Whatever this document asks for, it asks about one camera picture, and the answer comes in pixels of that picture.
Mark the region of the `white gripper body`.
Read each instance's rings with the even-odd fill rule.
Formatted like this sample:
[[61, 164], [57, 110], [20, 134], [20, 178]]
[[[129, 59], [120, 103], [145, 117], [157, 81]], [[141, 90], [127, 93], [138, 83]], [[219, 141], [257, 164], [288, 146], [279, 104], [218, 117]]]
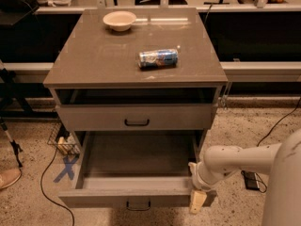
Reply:
[[206, 192], [215, 189], [216, 184], [220, 181], [219, 174], [211, 171], [203, 162], [196, 164], [196, 169], [190, 170], [194, 187]]

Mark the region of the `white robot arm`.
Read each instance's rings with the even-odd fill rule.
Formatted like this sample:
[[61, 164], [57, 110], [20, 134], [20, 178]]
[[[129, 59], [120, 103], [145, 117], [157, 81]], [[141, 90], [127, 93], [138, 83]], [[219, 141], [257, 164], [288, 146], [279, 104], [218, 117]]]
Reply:
[[261, 226], [301, 226], [301, 130], [283, 142], [243, 149], [212, 146], [189, 163], [195, 188], [209, 191], [238, 170], [269, 176]]

